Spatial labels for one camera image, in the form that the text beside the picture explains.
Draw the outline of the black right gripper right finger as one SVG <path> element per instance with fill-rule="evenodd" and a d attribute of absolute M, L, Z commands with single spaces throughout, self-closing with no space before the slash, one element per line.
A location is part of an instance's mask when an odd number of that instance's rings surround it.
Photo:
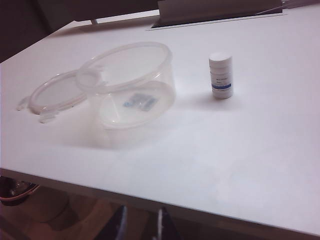
<path fill-rule="evenodd" d="M 165 207 L 159 209 L 156 225 L 157 240 L 180 240 L 179 234 L 169 212 Z"/>

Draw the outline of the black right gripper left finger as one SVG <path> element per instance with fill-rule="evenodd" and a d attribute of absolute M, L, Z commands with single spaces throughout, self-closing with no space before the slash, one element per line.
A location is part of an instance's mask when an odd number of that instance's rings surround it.
<path fill-rule="evenodd" d="M 127 230 L 128 209 L 125 205 L 120 206 L 110 219 L 110 239 L 124 240 Z"/>

